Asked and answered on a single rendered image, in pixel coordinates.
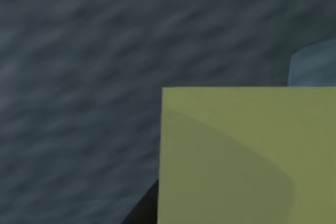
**olive green surface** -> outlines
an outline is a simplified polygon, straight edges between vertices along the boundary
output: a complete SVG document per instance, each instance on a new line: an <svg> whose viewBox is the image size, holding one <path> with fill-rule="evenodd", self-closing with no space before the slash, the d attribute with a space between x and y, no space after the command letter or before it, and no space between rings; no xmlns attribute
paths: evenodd
<svg viewBox="0 0 336 224"><path fill-rule="evenodd" d="M335 98L164 89L158 224L335 224Z"/></svg>

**black object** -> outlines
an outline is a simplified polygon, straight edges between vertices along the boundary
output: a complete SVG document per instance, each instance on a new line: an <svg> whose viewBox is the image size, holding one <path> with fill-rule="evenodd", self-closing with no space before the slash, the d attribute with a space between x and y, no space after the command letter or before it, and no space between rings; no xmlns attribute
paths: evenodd
<svg viewBox="0 0 336 224"><path fill-rule="evenodd" d="M122 224L156 224L158 220L158 197L159 181L157 180L127 215Z"/></svg>

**paper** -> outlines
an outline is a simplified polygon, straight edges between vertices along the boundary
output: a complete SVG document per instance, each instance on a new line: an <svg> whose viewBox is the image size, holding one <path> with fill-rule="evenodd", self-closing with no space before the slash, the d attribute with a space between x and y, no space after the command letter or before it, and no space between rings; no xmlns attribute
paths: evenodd
<svg viewBox="0 0 336 224"><path fill-rule="evenodd" d="M335 224L335 88L163 89L158 224Z"/></svg>

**light blue object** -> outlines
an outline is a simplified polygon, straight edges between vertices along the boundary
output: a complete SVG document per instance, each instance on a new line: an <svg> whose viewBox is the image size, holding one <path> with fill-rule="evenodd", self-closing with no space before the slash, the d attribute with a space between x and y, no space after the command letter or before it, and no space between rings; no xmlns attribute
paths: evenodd
<svg viewBox="0 0 336 224"><path fill-rule="evenodd" d="M336 86L336 39L295 53L290 62L288 86Z"/></svg>

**gray carpet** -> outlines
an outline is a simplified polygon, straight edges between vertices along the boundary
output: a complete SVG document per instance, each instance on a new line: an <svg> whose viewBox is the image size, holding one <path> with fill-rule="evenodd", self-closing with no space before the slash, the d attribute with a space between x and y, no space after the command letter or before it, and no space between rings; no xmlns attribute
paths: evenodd
<svg viewBox="0 0 336 224"><path fill-rule="evenodd" d="M162 86L283 86L335 0L0 0L0 222L118 224L157 178Z"/></svg>

